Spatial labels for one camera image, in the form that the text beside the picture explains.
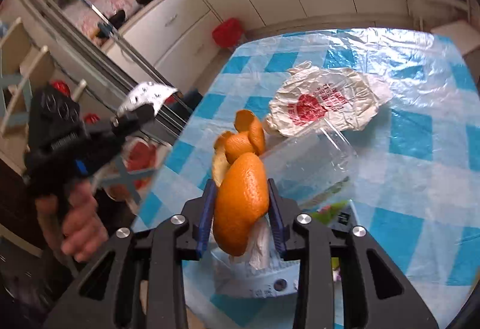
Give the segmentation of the person's left hand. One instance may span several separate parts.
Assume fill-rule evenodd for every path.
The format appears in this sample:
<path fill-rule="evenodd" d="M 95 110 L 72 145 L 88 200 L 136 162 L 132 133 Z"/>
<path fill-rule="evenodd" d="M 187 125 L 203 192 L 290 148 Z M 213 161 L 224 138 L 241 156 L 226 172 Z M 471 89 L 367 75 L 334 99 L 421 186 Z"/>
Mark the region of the person's left hand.
<path fill-rule="evenodd" d="M 37 220 L 48 246 L 77 262 L 88 261 L 108 240 L 106 228 L 97 214 L 98 203 L 91 184 L 83 180 L 74 185 L 68 198 L 69 210 L 59 226 L 58 199 L 55 196 L 35 200 Z"/>

